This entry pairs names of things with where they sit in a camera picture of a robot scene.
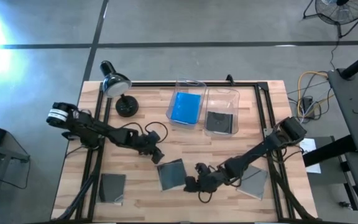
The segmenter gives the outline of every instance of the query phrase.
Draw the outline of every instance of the black cable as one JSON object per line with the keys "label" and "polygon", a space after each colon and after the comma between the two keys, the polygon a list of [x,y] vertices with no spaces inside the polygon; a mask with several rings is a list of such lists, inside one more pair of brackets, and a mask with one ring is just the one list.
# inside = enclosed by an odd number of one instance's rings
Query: black cable
{"label": "black cable", "polygon": [[200,202],[203,202],[203,203],[208,203],[211,201],[211,198],[212,198],[212,193],[209,193],[209,199],[207,201],[203,201],[201,199],[201,192],[198,192],[198,200],[200,200]]}
{"label": "black cable", "polygon": [[163,123],[161,123],[161,122],[153,121],[153,122],[147,124],[147,125],[144,127],[144,129],[145,129],[148,133],[150,133],[150,131],[147,130],[147,127],[148,127],[149,125],[151,125],[151,124],[161,124],[161,125],[165,128],[165,130],[167,131],[165,137],[164,137],[162,140],[159,140],[157,143],[163,142],[163,141],[168,137],[168,128],[166,127],[165,124],[163,124]]}
{"label": "black cable", "polygon": [[287,156],[286,158],[284,158],[282,162],[277,161],[277,160],[275,160],[275,159],[273,159],[273,161],[276,162],[276,163],[279,163],[279,164],[283,164],[285,161],[287,161],[287,159],[289,159],[291,156],[295,155],[296,153],[302,152],[302,154],[303,154],[303,153],[305,152],[305,150],[302,149],[302,147],[300,147],[300,146],[295,146],[295,147],[298,147],[298,148],[300,149],[300,151],[296,151],[296,152],[291,153],[289,156]]}
{"label": "black cable", "polygon": [[[314,87],[314,86],[318,86],[318,85],[321,85],[321,84],[324,84],[324,83],[327,83],[327,82],[328,82],[328,81],[324,81],[324,82],[321,82],[321,83],[317,83],[317,84],[315,84],[315,85],[309,86],[309,88]],[[306,88],[302,88],[302,89],[299,89],[299,90],[291,91],[291,92],[287,93],[287,95],[288,95],[288,94],[291,94],[291,93],[296,93],[296,92],[301,91],[301,90],[304,90],[304,89],[306,89]]]}
{"label": "black cable", "polygon": [[314,116],[314,120],[316,120],[316,121],[321,118],[321,105],[318,103],[317,106],[318,106],[319,113]]}
{"label": "black cable", "polygon": [[125,124],[125,125],[119,127],[118,129],[125,128],[126,126],[129,126],[129,125],[131,125],[131,124],[136,124],[136,125],[138,125],[138,127],[140,128],[140,131],[142,132],[142,134],[144,134],[142,126],[141,126],[139,123],[136,123],[136,122],[127,123],[127,124]]}
{"label": "black cable", "polygon": [[284,149],[283,157],[287,154],[287,149]]}
{"label": "black cable", "polygon": [[306,88],[305,88],[305,90],[304,90],[304,92],[303,92],[303,94],[302,94],[301,99],[303,99],[303,97],[305,97],[306,91],[308,91],[308,88],[310,87],[310,83],[311,83],[311,81],[313,80],[313,78],[314,78],[316,75],[317,75],[317,74],[313,74],[313,75],[311,76],[311,78],[310,78],[310,80],[309,80],[309,82],[308,82],[308,84],[307,84],[307,86],[306,86]]}
{"label": "black cable", "polygon": [[297,101],[296,100],[294,100],[293,98],[289,98],[289,97],[287,97],[289,100],[291,100],[292,102],[295,102],[295,103],[297,103]]}
{"label": "black cable", "polygon": [[210,168],[211,170],[216,171],[216,169],[215,169],[213,166],[211,166],[211,165],[209,165],[208,168]]}
{"label": "black cable", "polygon": [[[257,157],[265,157],[264,156],[264,153],[263,154],[252,154],[250,155],[250,157],[252,158],[253,156],[257,156]],[[245,167],[243,168],[243,170],[241,171],[241,175],[240,175],[240,178],[239,178],[239,183],[237,185],[234,185],[234,184],[229,184],[230,186],[232,187],[240,187],[241,186],[241,182],[242,182],[242,176],[244,175],[244,171],[246,171],[248,167]]]}
{"label": "black cable", "polygon": [[332,88],[328,90],[327,93],[327,110],[324,113],[321,113],[320,115],[326,114],[329,111],[329,92],[331,92]]}
{"label": "black cable", "polygon": [[340,41],[340,38],[338,37],[338,40],[337,40],[336,43],[335,43],[335,47],[334,47],[333,50],[331,51],[331,59],[330,59],[330,61],[329,61],[329,63],[330,63],[331,66],[333,67],[333,70],[334,70],[334,71],[336,70],[335,65],[333,64],[334,51],[338,48],[338,46],[339,46],[339,41]]}
{"label": "black cable", "polygon": [[283,163],[284,163],[285,161],[287,161],[287,159],[289,159],[291,156],[293,156],[293,155],[295,155],[296,153],[299,153],[299,152],[302,152],[302,151],[296,151],[296,152],[291,153],[289,156],[287,156],[287,158],[285,158],[285,159],[283,160]]}
{"label": "black cable", "polygon": [[257,175],[260,171],[262,171],[262,170],[258,170],[257,172],[254,172],[252,175],[250,175],[250,176],[248,176],[248,177],[244,178],[242,181],[244,181],[244,180],[248,180],[249,178],[251,178],[251,177],[253,177],[253,176]]}
{"label": "black cable", "polygon": [[75,151],[77,151],[77,150],[79,150],[79,149],[82,149],[82,148],[84,148],[84,147],[85,147],[85,146],[80,146],[80,147],[78,147],[78,148],[76,148],[76,149],[70,151],[69,153],[66,154],[65,158],[67,158],[68,155],[70,155],[71,153],[73,153],[73,152],[75,152]]}
{"label": "black cable", "polygon": [[13,186],[13,187],[16,187],[16,188],[18,188],[18,189],[24,190],[24,189],[27,188],[27,184],[28,184],[28,182],[29,182],[29,174],[30,174],[30,170],[31,170],[30,155],[29,155],[29,153],[27,153],[27,151],[22,147],[22,145],[20,145],[20,143],[16,140],[16,138],[15,138],[13,135],[11,135],[11,136],[12,136],[13,140],[15,140],[15,142],[19,145],[19,147],[29,156],[29,169],[28,169],[28,171],[27,171],[27,176],[26,176],[26,178],[25,178],[25,186],[24,186],[24,187],[19,187],[18,185],[13,184],[13,183],[10,183],[10,182],[5,181],[5,180],[1,180],[1,179],[0,179],[0,181],[3,182],[3,183],[5,183],[5,184],[9,184],[9,185],[11,185],[11,186]]}

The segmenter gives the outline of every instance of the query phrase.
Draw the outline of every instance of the wire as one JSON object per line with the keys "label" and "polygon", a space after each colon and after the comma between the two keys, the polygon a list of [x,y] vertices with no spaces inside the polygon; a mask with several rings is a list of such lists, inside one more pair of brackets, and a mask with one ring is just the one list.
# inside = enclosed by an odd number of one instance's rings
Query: wire
{"label": "wire", "polygon": [[289,156],[287,156],[287,158],[283,159],[283,163],[285,161],[287,161],[287,159],[289,159],[291,156],[293,156],[293,155],[295,155],[296,153],[299,153],[299,152],[302,152],[302,151],[296,151],[296,152],[291,153]]}
{"label": "wire", "polygon": [[[328,105],[327,110],[326,110],[324,113],[321,113],[320,115],[323,115],[323,114],[327,113],[328,110],[329,110],[329,99],[334,96],[334,95],[331,95],[331,96],[329,95],[329,92],[330,92],[331,90],[332,90],[332,88],[330,88],[330,89],[328,90],[327,98],[325,98],[325,99],[320,100],[319,102],[317,102],[317,104],[321,105],[322,103],[324,103],[325,101],[327,101],[327,105]],[[306,112],[305,116],[309,116],[315,109],[316,109],[316,108],[314,107],[310,112]]]}
{"label": "wire", "polygon": [[80,110],[80,112],[83,112],[83,111],[86,111],[89,115],[91,115],[91,116],[92,116],[92,112],[91,112],[91,110],[88,110],[88,109]]}
{"label": "wire", "polygon": [[215,169],[213,166],[211,166],[211,165],[209,165],[208,168],[211,169],[211,170],[216,171],[216,169]]}
{"label": "wire", "polygon": [[319,72],[304,72],[298,79],[298,106],[297,106],[297,112],[298,112],[298,115],[302,114],[301,111],[300,111],[300,102],[301,102],[301,92],[300,92],[300,88],[301,88],[301,81],[302,81],[302,78],[306,75],[306,74],[315,74],[315,75],[321,75],[322,77],[324,78],[328,78],[328,75],[325,74],[325,73],[319,73]]}
{"label": "wire", "polygon": [[[251,154],[250,157],[254,157],[254,156],[257,156],[257,157],[264,157],[264,153],[263,154]],[[248,167],[244,167],[243,170],[241,171],[241,175],[240,175],[240,178],[239,178],[239,183],[237,185],[234,185],[234,184],[229,184],[230,186],[232,187],[240,187],[241,186],[241,182],[242,182],[242,176],[244,175],[244,171],[246,171]]]}
{"label": "wire", "polygon": [[165,124],[163,124],[163,123],[161,123],[161,122],[153,121],[153,122],[147,124],[147,125],[144,127],[144,129],[145,129],[148,133],[150,133],[150,131],[147,130],[147,127],[148,127],[149,125],[151,125],[151,124],[161,124],[161,125],[165,128],[165,130],[167,131],[165,137],[164,137],[162,140],[159,140],[157,143],[163,142],[163,141],[168,137],[168,128],[166,127]]}
{"label": "wire", "polygon": [[330,59],[330,61],[329,61],[329,63],[330,63],[331,66],[333,67],[333,70],[334,70],[334,71],[336,70],[335,65],[333,64],[334,51],[338,48],[338,46],[339,46],[339,41],[340,41],[340,38],[338,37],[338,40],[337,40],[336,43],[335,43],[335,47],[334,47],[333,50],[331,51],[331,59]]}
{"label": "wire", "polygon": [[142,134],[144,134],[142,126],[141,126],[139,123],[136,123],[136,122],[127,123],[127,124],[125,124],[125,125],[119,127],[118,129],[125,128],[126,126],[129,126],[129,125],[131,125],[131,124],[136,124],[136,125],[138,125],[138,127],[140,128],[140,131],[142,132]]}
{"label": "wire", "polygon": [[252,175],[250,175],[250,176],[248,176],[248,177],[242,179],[242,181],[248,180],[249,178],[251,178],[251,177],[257,175],[260,171],[262,171],[262,170],[258,170],[257,172],[254,172]]}
{"label": "wire", "polygon": [[[317,83],[317,84],[315,84],[315,85],[309,86],[309,88],[314,87],[314,86],[318,86],[318,85],[321,85],[321,84],[324,84],[324,83],[327,83],[327,82],[328,82],[328,81],[324,81],[324,82],[321,82],[321,83]],[[294,91],[291,91],[291,92],[287,93],[287,95],[288,95],[288,94],[291,94],[291,93],[296,93],[296,92],[298,92],[298,91],[305,90],[305,89],[307,89],[307,88],[305,87],[305,88],[302,88],[302,89],[299,89],[299,90],[294,90]]]}
{"label": "wire", "polygon": [[277,161],[275,159],[273,159],[273,161],[276,162],[276,163],[279,163],[279,164],[283,164],[285,161],[287,161],[287,159],[291,158],[291,156],[295,155],[296,153],[302,152],[302,154],[303,154],[305,152],[305,150],[302,149],[302,147],[300,147],[300,146],[295,146],[295,147],[298,147],[300,149],[300,151],[296,151],[296,152],[291,153],[289,156],[287,156],[285,159],[283,159],[283,161]]}
{"label": "wire", "polygon": [[211,201],[211,198],[212,198],[212,193],[209,193],[209,199],[207,201],[204,201],[201,199],[201,192],[198,192],[198,200],[200,200],[200,202],[208,203]]}
{"label": "wire", "polygon": [[77,150],[79,150],[79,149],[82,149],[82,148],[84,148],[84,147],[85,147],[84,145],[81,145],[80,147],[78,147],[78,148],[76,148],[76,149],[70,151],[69,153],[66,154],[66,157],[65,157],[65,158],[67,158],[68,155],[70,155],[71,153],[73,153],[73,152],[75,152],[75,151],[77,151]]}
{"label": "wire", "polygon": [[311,84],[311,81],[313,80],[313,78],[314,78],[316,75],[317,75],[317,74],[313,74],[313,75],[311,76],[311,78],[310,78],[310,80],[309,80],[309,82],[308,82],[308,85],[306,86],[306,88],[305,88],[305,90],[304,90],[304,92],[303,92],[303,94],[302,94],[302,98],[305,97],[306,91],[308,91],[308,88],[309,88],[309,86],[310,86],[310,84]]}
{"label": "wire", "polygon": [[16,188],[18,188],[18,189],[24,190],[24,189],[27,188],[27,184],[28,184],[28,182],[29,182],[29,174],[30,174],[30,170],[31,170],[30,155],[29,155],[29,153],[27,153],[27,151],[22,147],[22,145],[16,140],[16,138],[15,138],[13,135],[11,135],[11,136],[12,136],[13,140],[15,140],[15,142],[19,145],[19,147],[29,156],[29,169],[28,169],[28,171],[27,171],[27,175],[26,175],[26,178],[25,178],[25,186],[24,186],[24,187],[19,187],[18,185],[13,184],[13,183],[10,183],[10,182],[5,181],[5,180],[1,180],[1,179],[0,179],[0,181],[3,182],[3,183],[5,183],[5,184],[9,184],[9,185],[11,185],[11,186],[13,186],[13,187],[16,187]]}

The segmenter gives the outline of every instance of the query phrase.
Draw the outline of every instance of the lamp base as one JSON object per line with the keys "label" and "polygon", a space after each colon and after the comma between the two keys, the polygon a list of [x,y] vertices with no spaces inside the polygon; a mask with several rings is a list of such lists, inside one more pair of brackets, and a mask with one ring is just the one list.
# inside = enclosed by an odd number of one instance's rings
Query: lamp base
{"label": "lamp base", "polygon": [[133,96],[122,96],[117,100],[116,110],[119,116],[130,117],[134,116],[139,109],[139,104]]}

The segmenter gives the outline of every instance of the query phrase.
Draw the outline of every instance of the lamp shade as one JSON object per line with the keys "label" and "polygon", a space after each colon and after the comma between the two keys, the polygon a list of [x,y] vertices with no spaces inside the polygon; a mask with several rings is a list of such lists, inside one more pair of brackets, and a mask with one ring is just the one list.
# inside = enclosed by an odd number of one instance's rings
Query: lamp shade
{"label": "lamp shade", "polygon": [[125,75],[116,72],[111,62],[102,61],[100,70],[104,75],[103,93],[106,96],[120,96],[132,86],[132,82]]}

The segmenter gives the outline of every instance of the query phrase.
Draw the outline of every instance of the wooden table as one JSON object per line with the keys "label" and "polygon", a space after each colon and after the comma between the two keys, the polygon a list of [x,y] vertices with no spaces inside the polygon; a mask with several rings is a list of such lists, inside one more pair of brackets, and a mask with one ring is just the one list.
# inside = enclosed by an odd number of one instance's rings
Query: wooden table
{"label": "wooden table", "polygon": [[[290,106],[283,81],[268,81],[271,101],[276,122],[291,116]],[[145,126],[152,121],[160,121],[167,125],[169,135],[157,146],[165,154],[160,163],[182,158],[188,175],[197,176],[195,164],[204,162],[216,166],[227,158],[243,154],[262,141],[260,119],[255,100],[255,91],[249,87],[236,87],[240,92],[239,132],[230,139],[209,137],[203,131],[204,111],[194,130],[183,130],[171,126],[165,112],[169,105],[173,88],[170,87],[132,87],[126,94],[134,96],[139,102],[137,114],[131,118],[122,118],[114,108],[113,99],[109,124],[114,127],[130,122],[138,122]],[[85,82],[81,91],[78,107],[94,113],[99,82]],[[265,112],[267,123],[269,117]],[[158,126],[150,126],[159,135],[165,130]],[[79,141],[69,144],[68,151],[80,145]],[[297,148],[289,148],[287,155]],[[83,175],[86,150],[79,150],[65,160],[52,218],[63,213],[78,193]],[[263,157],[252,163],[253,166],[269,170],[267,160]],[[317,217],[311,194],[308,176],[301,154],[295,154],[285,162],[291,191],[306,210]],[[155,165],[150,156],[139,156],[136,151],[116,147],[106,141],[101,173],[125,174],[123,206],[111,203],[96,203],[94,222],[274,222],[277,221],[272,195],[270,178],[265,184],[263,200],[257,200],[235,190],[234,187],[222,185],[213,194],[210,203],[201,203],[197,194],[183,191],[183,187],[162,192]],[[287,214],[283,193],[280,198],[284,214]],[[88,210],[85,200],[84,211]]]}

